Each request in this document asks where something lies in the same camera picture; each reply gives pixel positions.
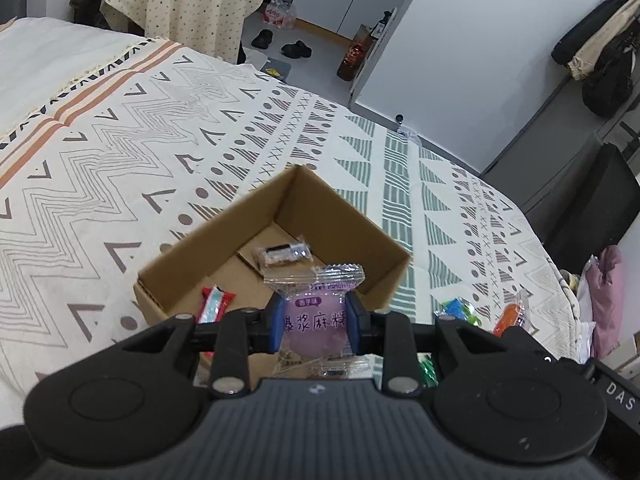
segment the bed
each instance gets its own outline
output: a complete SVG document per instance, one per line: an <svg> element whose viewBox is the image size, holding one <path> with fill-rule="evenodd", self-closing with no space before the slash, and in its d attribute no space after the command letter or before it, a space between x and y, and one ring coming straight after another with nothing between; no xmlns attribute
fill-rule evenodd
<svg viewBox="0 0 640 480"><path fill-rule="evenodd" d="M462 297L490 330L525 289L534 336L575 356L577 301L510 200L250 65L28 18L0 32L0 103L0 426L38 380L143 328L139 269L289 164L413 255L391 309L428 323Z"/></svg>

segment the black slipper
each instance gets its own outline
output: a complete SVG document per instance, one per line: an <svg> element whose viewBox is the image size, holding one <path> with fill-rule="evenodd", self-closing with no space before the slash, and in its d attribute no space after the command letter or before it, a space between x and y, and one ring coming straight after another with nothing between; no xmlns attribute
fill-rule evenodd
<svg viewBox="0 0 640 480"><path fill-rule="evenodd" d="M311 57L311 49L300 40L296 41L296 43L286 44L282 47L281 52L291 59Z"/></svg>
<svg viewBox="0 0 640 480"><path fill-rule="evenodd" d="M251 42L251 46L255 48L266 49L271 44L271 40L273 40L273 32L271 32L268 28L264 28L260 31L254 40Z"/></svg>

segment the orange candy wrapper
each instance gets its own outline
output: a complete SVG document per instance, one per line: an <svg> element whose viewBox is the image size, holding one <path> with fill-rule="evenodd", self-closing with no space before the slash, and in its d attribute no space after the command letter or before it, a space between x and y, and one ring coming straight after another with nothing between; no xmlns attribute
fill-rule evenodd
<svg viewBox="0 0 640 480"><path fill-rule="evenodd" d="M521 289L516 295L516 303L508 304L502 311L502 315L495 325L493 334L502 337L502 332L510 326L520 326L527 329L529 323L529 296L525 289Z"/></svg>

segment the patterned bedspread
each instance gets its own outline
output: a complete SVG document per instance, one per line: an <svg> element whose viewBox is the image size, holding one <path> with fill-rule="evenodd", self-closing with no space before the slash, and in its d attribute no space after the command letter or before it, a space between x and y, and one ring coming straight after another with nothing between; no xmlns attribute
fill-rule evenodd
<svg viewBox="0 0 640 480"><path fill-rule="evenodd" d="M490 330L524 288L536 337L575 355L577 302L510 200L249 65L145 40L1 141L1 379L23 395L143 327L139 269L289 164L316 171L413 255L392 309L431 322L461 296Z"/></svg>

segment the box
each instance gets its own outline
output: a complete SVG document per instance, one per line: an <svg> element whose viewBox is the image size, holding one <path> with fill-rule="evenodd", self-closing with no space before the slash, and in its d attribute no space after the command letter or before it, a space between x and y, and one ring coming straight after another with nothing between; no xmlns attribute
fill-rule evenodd
<svg viewBox="0 0 640 480"><path fill-rule="evenodd" d="M178 241L138 275L134 292L149 324L197 314L201 289L234 292L229 310L263 308L271 297L253 260L254 247L302 235L317 264L361 264L357 288L367 310L386 307L404 278L409 254L305 166L292 166ZM276 356L250 357L252 384L273 371Z"/></svg>
<svg viewBox="0 0 640 480"><path fill-rule="evenodd" d="M640 375L640 332L622 340L601 361L626 380Z"/></svg>

